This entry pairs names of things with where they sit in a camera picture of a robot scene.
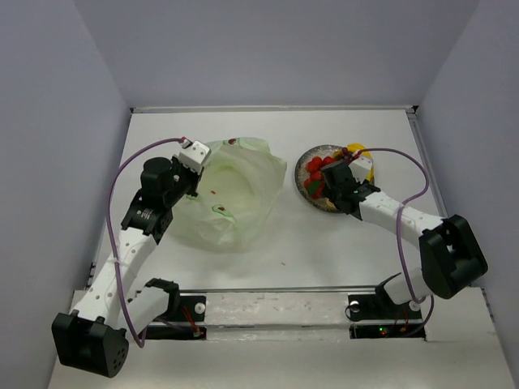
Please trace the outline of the green printed plastic bag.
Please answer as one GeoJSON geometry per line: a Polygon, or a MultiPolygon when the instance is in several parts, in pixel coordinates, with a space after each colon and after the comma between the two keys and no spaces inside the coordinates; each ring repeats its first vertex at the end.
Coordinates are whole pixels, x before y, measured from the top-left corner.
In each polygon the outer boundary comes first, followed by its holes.
{"type": "Polygon", "coordinates": [[[168,233],[204,250],[243,250],[263,229],[283,188],[287,163],[264,139],[224,139],[208,146],[211,156],[198,195],[174,206],[168,233]]]}

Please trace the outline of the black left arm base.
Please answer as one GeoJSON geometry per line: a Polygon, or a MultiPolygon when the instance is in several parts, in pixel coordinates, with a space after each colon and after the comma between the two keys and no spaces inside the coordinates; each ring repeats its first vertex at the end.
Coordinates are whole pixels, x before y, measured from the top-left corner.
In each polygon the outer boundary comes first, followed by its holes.
{"type": "Polygon", "coordinates": [[[201,294],[181,294],[175,311],[168,310],[148,324],[146,340],[205,340],[207,298],[201,294]]]}

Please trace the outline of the red fake fruit bunch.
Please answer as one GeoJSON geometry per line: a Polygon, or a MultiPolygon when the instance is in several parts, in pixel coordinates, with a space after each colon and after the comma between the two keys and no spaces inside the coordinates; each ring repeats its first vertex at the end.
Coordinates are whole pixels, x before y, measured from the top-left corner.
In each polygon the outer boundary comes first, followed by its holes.
{"type": "Polygon", "coordinates": [[[325,185],[322,169],[334,162],[335,160],[331,156],[325,158],[315,156],[307,163],[306,171],[309,173],[309,177],[304,181],[303,186],[312,199],[321,197],[325,185]]]}

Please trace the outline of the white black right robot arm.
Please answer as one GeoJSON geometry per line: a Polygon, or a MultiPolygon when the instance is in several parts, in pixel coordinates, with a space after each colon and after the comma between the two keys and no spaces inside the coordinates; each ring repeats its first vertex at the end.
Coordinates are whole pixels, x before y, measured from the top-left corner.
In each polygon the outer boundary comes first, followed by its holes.
{"type": "Polygon", "coordinates": [[[488,271],[488,264],[468,221],[429,215],[392,199],[360,176],[368,169],[356,160],[324,167],[323,196],[340,212],[377,225],[419,252],[420,266],[409,270],[401,261],[401,273],[375,289],[373,307],[384,318],[398,313],[404,303],[436,296],[450,299],[488,271]]]}

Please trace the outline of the yellow fake banana bunch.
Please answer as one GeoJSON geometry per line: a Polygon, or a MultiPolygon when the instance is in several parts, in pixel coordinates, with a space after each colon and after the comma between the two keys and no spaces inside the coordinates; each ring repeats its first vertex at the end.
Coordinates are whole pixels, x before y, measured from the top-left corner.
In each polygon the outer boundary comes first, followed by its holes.
{"type": "MultiPolygon", "coordinates": [[[[349,145],[346,146],[350,151],[352,151],[353,153],[353,156],[354,158],[351,160],[351,161],[348,161],[348,160],[344,160],[345,162],[348,163],[348,165],[355,159],[359,158],[360,156],[365,156],[365,157],[370,157],[372,160],[372,156],[369,152],[362,152],[359,156],[357,155],[357,152],[359,150],[363,150],[365,147],[360,144],[360,143],[351,143],[349,145]]],[[[333,154],[332,154],[332,158],[335,160],[335,161],[338,161],[338,160],[342,160],[341,159],[341,149],[338,149],[336,150],[333,154]]]]}

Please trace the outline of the dark red fake cherries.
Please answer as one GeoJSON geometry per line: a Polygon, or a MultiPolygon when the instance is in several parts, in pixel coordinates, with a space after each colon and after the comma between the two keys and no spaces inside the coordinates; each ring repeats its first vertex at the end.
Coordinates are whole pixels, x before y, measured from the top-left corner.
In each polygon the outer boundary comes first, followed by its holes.
{"type": "Polygon", "coordinates": [[[351,161],[354,158],[352,151],[347,147],[341,149],[341,159],[351,161]]]}

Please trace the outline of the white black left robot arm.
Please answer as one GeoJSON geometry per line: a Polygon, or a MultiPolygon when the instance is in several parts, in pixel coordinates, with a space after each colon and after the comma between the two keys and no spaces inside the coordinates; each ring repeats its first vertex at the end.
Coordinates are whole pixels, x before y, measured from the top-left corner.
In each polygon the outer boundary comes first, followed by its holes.
{"type": "Polygon", "coordinates": [[[195,195],[208,159],[198,150],[144,163],[140,188],[121,223],[109,238],[112,253],[85,295],[67,314],[60,313],[51,331],[62,365],[112,378],[121,370],[130,343],[143,347],[147,327],[156,318],[170,320],[179,311],[179,287],[153,278],[137,297],[129,292],[140,268],[157,248],[173,220],[173,207],[195,195]]]}

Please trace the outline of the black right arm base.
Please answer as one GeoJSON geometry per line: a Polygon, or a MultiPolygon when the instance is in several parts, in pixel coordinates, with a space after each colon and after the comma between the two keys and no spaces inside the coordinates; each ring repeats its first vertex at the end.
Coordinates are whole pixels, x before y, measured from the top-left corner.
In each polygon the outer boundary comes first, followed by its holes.
{"type": "Polygon", "coordinates": [[[375,294],[349,295],[345,316],[353,340],[425,339],[422,311],[409,303],[381,305],[375,294]]]}

